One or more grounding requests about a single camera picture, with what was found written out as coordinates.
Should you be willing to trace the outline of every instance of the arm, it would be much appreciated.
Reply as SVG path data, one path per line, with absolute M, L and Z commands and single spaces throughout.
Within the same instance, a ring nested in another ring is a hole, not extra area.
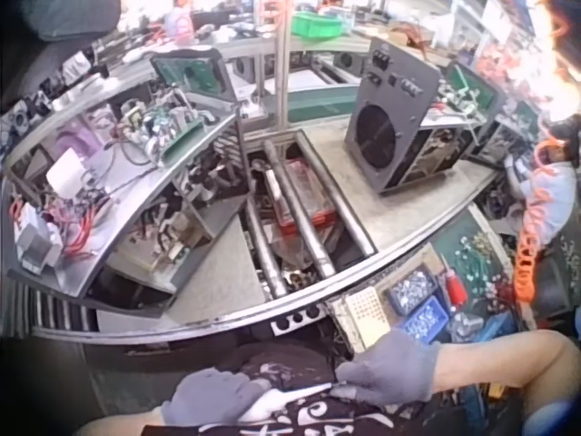
M 265 380 L 214 368 L 185 377 L 170 401 L 146 413 L 102 418 L 85 425 L 77 436 L 140 436 L 146 426 L 200 427 L 235 423 L 268 390 Z
M 524 388 L 528 417 L 548 404 L 575 399 L 581 391 L 581 352 L 560 333 L 542 330 L 441 347 L 433 392 L 488 382 Z
M 581 352 L 557 332 L 523 332 L 490 342 L 424 345 L 394 329 L 343 363 L 333 394 L 376 405 L 427 401 L 475 383 L 524 388 L 525 415 L 581 390 Z
M 156 427 L 165 425 L 159 407 L 146 413 L 110 416 L 90 422 L 81 428 L 75 436 L 140 436 L 148 425 Z

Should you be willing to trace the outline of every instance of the metal pipe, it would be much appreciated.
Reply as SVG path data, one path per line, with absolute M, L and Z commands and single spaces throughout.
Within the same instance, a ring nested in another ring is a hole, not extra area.
M 254 56 L 254 79 L 256 81 L 256 95 L 261 99 L 264 96 L 264 56 Z
M 87 306 L 81 306 L 81 328 L 83 332 L 89 332 L 91 330 L 89 327 L 89 310 Z
M 261 218 L 256 209 L 256 203 L 251 196 L 246 203 L 246 219 L 248 221 L 248 230 L 251 234 L 252 244 L 254 245 L 256 254 L 258 254 L 258 260 L 261 264 L 266 283 L 271 290 L 272 298 L 277 299 L 288 295 L 289 291 L 287 290 L 284 279 L 282 279 L 279 265 L 276 263 L 276 259 L 274 259 L 274 255 L 272 254 L 266 233 L 262 227 Z
M 40 291 L 34 293 L 34 307 L 36 308 L 36 325 L 43 326 L 43 295 Z
M 61 300 L 63 304 L 63 318 L 64 318 L 64 329 L 71 330 L 71 306 L 69 302 Z
M 292 2 L 283 2 L 281 20 L 276 34 L 276 96 L 277 130 L 286 130 L 289 124 L 289 71 L 291 63 Z
M 315 263 L 317 271 L 319 271 L 319 274 L 323 279 L 335 275 L 335 267 L 325 251 L 325 247 L 320 242 L 319 236 L 315 231 L 315 227 L 312 225 L 305 207 L 300 202 L 299 194 L 292 185 L 291 178 L 279 158 L 276 147 L 271 141 L 264 141 L 264 151 L 272 165 L 274 176 L 281 187 L 282 196 L 289 205 L 290 214 L 299 228 L 300 235 L 307 245 L 307 249 Z
M 56 319 L 54 317 L 54 297 L 48 295 L 46 300 L 48 300 L 48 327 L 50 329 L 55 329 Z
M 330 174 L 323 161 L 319 158 L 319 155 L 310 144 L 307 137 L 304 134 L 298 134 L 297 139 L 297 144 L 299 145 L 302 154 L 309 162 L 310 168 L 319 177 L 321 184 L 325 188 L 325 191 L 327 191 L 330 199 L 333 201 L 337 212 L 345 223 L 345 227 L 347 227 L 347 231 L 353 238 L 355 244 L 357 244 L 365 257 L 370 257 L 377 253 L 377 248 L 373 245 L 373 242 L 359 222 L 357 216 L 355 216 L 353 209 L 345 199 L 345 196 L 337 185 L 337 182 L 335 182 L 335 179 L 333 179 L 333 176 Z

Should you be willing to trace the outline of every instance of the screwdriver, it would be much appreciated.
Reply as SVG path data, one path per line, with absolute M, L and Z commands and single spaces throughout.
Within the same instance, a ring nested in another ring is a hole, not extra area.
M 446 268 L 446 290 L 448 291 L 450 302 L 455 306 L 461 306 L 468 299 L 466 288 L 460 278 L 456 275 L 456 272 L 450 268 L 450 265 L 448 265 L 444 256 L 442 256 L 442 261 Z

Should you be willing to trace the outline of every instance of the round fan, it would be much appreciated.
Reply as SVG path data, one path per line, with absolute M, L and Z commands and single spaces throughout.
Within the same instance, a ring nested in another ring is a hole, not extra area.
M 355 141 L 373 168 L 386 168 L 396 150 L 396 132 L 389 116 L 375 104 L 365 106 L 357 117 Z

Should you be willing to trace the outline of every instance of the metal roller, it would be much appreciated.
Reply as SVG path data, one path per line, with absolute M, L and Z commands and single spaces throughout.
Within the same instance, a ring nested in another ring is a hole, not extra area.
M 329 173 L 329 170 L 319 158 L 319 155 L 309 143 L 309 140 L 302 133 L 297 135 L 297 139 L 297 144 L 299 145 L 300 150 L 307 158 L 310 168 L 315 172 L 317 177 L 319 177 L 321 184 L 327 191 L 330 199 L 333 201 L 335 209 L 345 223 L 345 227 L 347 227 L 347 231 L 350 233 L 355 244 L 357 244 L 365 257 L 370 257 L 377 253 L 378 251 L 369 238 L 369 235 L 361 226 L 359 219 L 355 216 L 353 209 L 351 209 L 350 204 L 345 199 L 345 196 L 337 185 L 337 182 L 335 182 L 335 179 L 333 179 L 333 176 Z
M 71 304 L 69 302 L 66 302 L 65 300 L 61 300 L 61 304 L 63 305 L 64 329 L 72 330 Z
M 40 291 L 34 293 L 34 308 L 36 313 L 36 325 L 43 327 L 43 295 Z
M 83 332 L 89 332 L 91 330 L 89 327 L 89 310 L 86 306 L 81 306 L 81 328 Z
M 50 329 L 55 329 L 56 318 L 54 316 L 54 297 L 48 295 L 46 300 L 48 301 L 48 327 Z
M 319 236 L 315 231 L 315 227 L 312 225 L 305 207 L 300 202 L 299 194 L 292 185 L 289 174 L 278 156 L 276 147 L 271 141 L 264 141 L 264 151 L 272 165 L 274 176 L 281 187 L 282 196 L 289 205 L 292 218 L 294 218 L 294 222 L 299 228 L 300 235 L 307 245 L 307 249 L 315 263 L 317 271 L 319 271 L 319 274 L 323 279 L 335 275 L 335 267 L 333 266 L 325 247 L 319 240 Z
M 246 203 L 246 218 L 248 220 L 248 230 L 251 234 L 252 244 L 258 254 L 258 260 L 271 290 L 272 298 L 277 299 L 288 295 L 289 291 L 281 276 L 279 265 L 276 263 L 271 248 L 269 247 L 264 228 L 262 227 L 261 218 L 256 209 L 256 203 L 252 197 L 249 197 Z

